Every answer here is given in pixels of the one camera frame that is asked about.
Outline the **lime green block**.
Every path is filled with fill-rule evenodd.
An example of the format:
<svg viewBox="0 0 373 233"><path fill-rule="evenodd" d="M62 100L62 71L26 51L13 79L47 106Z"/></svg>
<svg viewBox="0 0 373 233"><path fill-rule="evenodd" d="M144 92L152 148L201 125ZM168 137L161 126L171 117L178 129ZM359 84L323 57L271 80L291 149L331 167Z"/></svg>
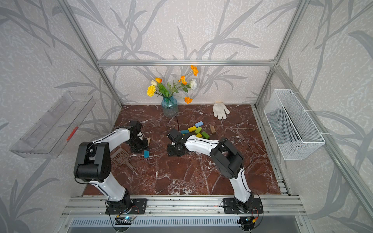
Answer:
<svg viewBox="0 0 373 233"><path fill-rule="evenodd" d="M201 132L201 130L202 130L202 127L198 127L196 130L195 130L195 134L199 134L200 132Z"/></svg>

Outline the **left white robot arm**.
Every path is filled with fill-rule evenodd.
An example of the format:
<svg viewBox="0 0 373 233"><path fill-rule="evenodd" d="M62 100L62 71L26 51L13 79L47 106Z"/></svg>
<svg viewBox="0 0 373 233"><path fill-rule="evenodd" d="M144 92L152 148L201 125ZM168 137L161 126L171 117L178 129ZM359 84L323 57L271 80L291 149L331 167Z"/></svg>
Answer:
<svg viewBox="0 0 373 233"><path fill-rule="evenodd" d="M126 143L132 152L142 152L148 148L148 140L143 135L142 123L131 120L129 126L117 128L108 135L79 145L74 166L75 179L90 184L107 197L107 204L118 211L126 211L133 206L129 191L118 183L111 172L111 152Z"/></svg>

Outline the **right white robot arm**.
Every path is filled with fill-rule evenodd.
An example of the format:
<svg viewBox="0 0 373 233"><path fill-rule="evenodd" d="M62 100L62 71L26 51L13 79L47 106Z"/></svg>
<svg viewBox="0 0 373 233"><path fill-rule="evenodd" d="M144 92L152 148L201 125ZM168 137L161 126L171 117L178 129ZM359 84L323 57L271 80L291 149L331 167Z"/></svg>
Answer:
<svg viewBox="0 0 373 233"><path fill-rule="evenodd" d="M237 209L242 213L251 210L254 196L245 178L244 158L231 141L199 138L192 133L183 135L176 129L172 129L167 137L171 140L167 147L169 156L183 156L186 151L209 156L221 175L230 180Z"/></svg>

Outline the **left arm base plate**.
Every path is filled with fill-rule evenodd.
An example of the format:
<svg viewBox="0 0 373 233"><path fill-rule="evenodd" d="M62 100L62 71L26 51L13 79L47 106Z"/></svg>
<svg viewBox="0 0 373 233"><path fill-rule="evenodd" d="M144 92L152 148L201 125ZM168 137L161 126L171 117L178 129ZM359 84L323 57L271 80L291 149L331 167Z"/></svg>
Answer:
<svg viewBox="0 0 373 233"><path fill-rule="evenodd" d="M107 201L106 215L119 215L119 214L132 214L143 215L145 214L147 199L131 199L130 201L111 202Z"/></svg>

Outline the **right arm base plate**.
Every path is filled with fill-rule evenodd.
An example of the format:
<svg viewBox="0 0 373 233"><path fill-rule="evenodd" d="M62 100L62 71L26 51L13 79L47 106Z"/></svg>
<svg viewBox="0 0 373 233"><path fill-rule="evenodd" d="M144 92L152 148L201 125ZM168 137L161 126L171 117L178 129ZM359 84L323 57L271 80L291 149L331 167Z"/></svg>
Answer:
<svg viewBox="0 0 373 233"><path fill-rule="evenodd" d="M224 198L221 206L225 214L263 214L263 204L260 198L252 198L245 203L235 198Z"/></svg>

